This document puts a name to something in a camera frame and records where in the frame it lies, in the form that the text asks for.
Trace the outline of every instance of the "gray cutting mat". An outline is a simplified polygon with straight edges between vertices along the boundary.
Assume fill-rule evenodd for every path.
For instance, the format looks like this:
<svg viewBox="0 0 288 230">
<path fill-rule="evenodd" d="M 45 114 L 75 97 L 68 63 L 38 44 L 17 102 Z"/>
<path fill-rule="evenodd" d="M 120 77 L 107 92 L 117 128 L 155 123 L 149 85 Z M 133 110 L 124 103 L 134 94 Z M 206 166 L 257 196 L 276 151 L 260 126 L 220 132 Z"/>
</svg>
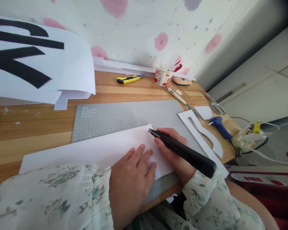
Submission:
<svg viewBox="0 0 288 230">
<path fill-rule="evenodd" d="M 190 148 L 203 153 L 177 115 L 183 111 L 176 100 L 80 104 L 76 110 L 71 142 L 151 124 L 154 129 L 175 128 L 181 136 L 187 138 Z M 174 172 L 155 180 L 145 203 L 155 199 L 178 181 L 179 178 Z"/>
</svg>

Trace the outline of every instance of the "black utility knife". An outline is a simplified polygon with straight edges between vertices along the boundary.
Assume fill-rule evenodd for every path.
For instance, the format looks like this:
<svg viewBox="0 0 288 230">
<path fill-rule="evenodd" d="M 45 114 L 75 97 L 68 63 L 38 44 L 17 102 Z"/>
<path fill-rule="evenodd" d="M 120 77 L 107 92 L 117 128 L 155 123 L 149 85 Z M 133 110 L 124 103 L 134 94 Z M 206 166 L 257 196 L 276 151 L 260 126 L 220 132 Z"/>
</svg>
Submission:
<svg viewBox="0 0 288 230">
<path fill-rule="evenodd" d="M 174 138 L 171 138 L 169 135 L 152 129 L 149 129 L 148 132 L 154 137 L 160 138 L 170 150 L 184 158 L 202 174 L 208 178 L 213 177 L 214 172 L 217 169 L 217 165 L 214 161 L 185 146 Z"/>
</svg>

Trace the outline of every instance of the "wooden desk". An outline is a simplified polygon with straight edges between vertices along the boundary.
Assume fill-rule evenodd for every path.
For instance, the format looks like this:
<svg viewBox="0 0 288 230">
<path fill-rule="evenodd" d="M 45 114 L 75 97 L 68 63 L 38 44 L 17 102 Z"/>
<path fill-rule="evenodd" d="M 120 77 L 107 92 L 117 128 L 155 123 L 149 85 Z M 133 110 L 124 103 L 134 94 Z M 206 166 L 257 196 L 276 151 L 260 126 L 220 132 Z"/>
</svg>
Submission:
<svg viewBox="0 0 288 230">
<path fill-rule="evenodd" d="M 116 82 L 119 76 L 125 75 L 95 71 L 96 95 L 86 100 L 69 101 L 67 110 L 54 111 L 53 105 L 49 104 L 7 106 L 8 111 L 1 106 L 0 183 L 18 174 L 25 154 L 70 143 L 78 104 L 175 100 L 163 87 L 157 86 L 152 78 L 145 77 L 126 85 L 120 85 Z M 190 106 L 210 104 L 208 99 L 202 96 L 203 88 L 196 82 L 193 82 L 191 86 L 181 88 L 190 96 L 190 101 L 187 101 Z M 234 158 L 235 152 L 217 129 L 208 126 L 208 123 L 208 121 L 201 121 L 201 124 L 220 141 L 224 150 L 221 162 L 226 163 Z M 241 129 L 228 115 L 223 116 L 223 124 L 233 136 Z M 180 191 L 181 184 L 175 185 L 144 206 L 142 211 Z"/>
</svg>

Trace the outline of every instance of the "wallpaper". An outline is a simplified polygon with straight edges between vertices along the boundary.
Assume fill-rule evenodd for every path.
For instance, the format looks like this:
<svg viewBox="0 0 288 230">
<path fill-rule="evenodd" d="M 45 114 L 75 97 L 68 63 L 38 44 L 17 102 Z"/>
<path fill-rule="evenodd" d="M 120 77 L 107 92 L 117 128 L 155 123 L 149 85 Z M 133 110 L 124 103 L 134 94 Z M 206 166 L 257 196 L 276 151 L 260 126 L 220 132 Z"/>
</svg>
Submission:
<svg viewBox="0 0 288 230">
<path fill-rule="evenodd" d="M 106 60 L 155 67 L 160 55 L 177 55 L 179 72 L 196 75 L 255 2 L 0 0 L 0 15 L 74 32 Z"/>
</svg>

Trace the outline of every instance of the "cup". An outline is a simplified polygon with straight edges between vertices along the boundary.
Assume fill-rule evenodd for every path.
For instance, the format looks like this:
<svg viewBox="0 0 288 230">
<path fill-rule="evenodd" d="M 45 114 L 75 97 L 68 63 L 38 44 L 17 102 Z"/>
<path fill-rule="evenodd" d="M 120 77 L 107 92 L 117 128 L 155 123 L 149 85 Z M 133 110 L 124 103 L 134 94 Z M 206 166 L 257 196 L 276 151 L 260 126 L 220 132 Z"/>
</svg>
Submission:
<svg viewBox="0 0 288 230">
<path fill-rule="evenodd" d="M 156 67 L 154 83 L 158 86 L 165 87 L 170 82 L 174 74 L 175 72 L 165 71 Z"/>
</svg>

